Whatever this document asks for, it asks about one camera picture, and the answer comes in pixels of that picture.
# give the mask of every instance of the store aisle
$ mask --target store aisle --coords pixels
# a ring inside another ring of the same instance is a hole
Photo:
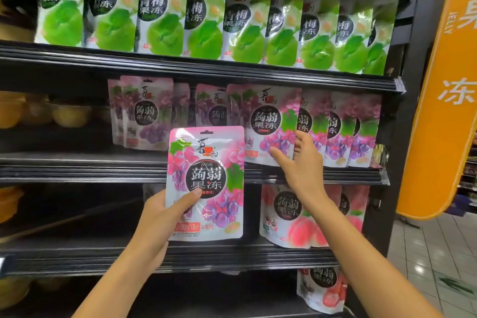
[[[437,285],[435,272],[477,286],[477,214],[445,213],[416,225],[395,222],[388,260],[446,318],[476,318],[477,300]]]

